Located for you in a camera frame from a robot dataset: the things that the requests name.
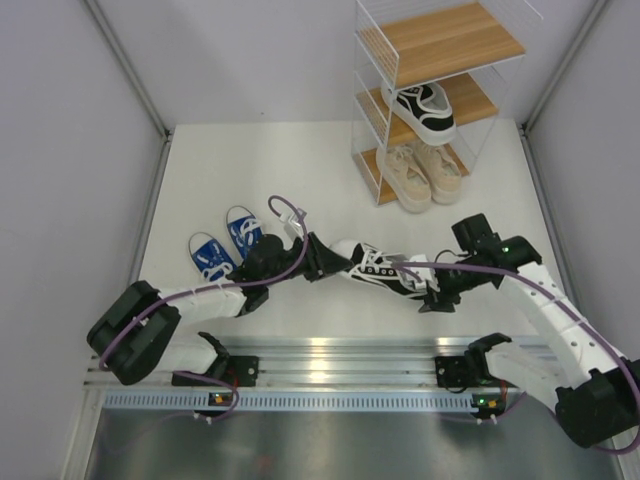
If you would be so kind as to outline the beige lace sneaker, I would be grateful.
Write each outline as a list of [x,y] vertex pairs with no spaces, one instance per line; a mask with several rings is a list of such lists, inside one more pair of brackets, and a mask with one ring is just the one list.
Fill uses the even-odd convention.
[[462,173],[444,146],[431,146],[422,141],[413,144],[418,167],[431,186],[436,203],[456,203],[462,189]]
[[389,149],[379,146],[376,149],[376,165],[381,177],[406,211],[420,214],[429,209],[432,202],[431,187],[410,146]]

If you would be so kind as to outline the black white sneaker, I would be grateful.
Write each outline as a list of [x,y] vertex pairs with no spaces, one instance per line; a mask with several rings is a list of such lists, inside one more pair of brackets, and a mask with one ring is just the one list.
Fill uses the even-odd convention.
[[392,100],[392,89],[381,83],[382,99],[427,145],[443,146],[457,133],[453,108],[444,88],[437,82],[399,90]]
[[351,261],[352,266],[339,273],[344,279],[358,284],[375,286],[403,298],[417,300],[427,293],[416,278],[392,267],[408,261],[401,253],[385,252],[373,245],[352,239],[342,239],[330,245],[333,253]]

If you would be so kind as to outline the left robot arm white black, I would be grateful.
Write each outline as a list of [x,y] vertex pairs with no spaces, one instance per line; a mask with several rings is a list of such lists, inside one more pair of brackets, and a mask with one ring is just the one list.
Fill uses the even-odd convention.
[[99,356],[99,367],[125,386],[175,370],[215,386],[228,372],[221,345],[204,331],[181,338],[181,327],[247,315],[268,300],[273,284],[297,276],[314,282],[352,266],[313,232],[295,239],[290,249],[278,236],[266,234],[239,267],[215,282],[175,292],[145,280],[132,283],[89,330],[87,343]]

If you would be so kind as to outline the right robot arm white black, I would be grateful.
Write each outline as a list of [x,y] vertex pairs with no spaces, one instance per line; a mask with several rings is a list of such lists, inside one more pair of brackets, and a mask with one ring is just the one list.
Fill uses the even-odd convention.
[[639,425],[639,363],[604,339],[570,302],[522,236],[502,239],[482,214],[452,228],[463,252],[455,263],[414,256],[407,264],[426,293],[423,311],[451,312],[464,292],[485,284],[507,298],[553,352],[549,363],[502,333],[470,343],[466,370],[476,384],[503,380],[545,405],[582,448]]

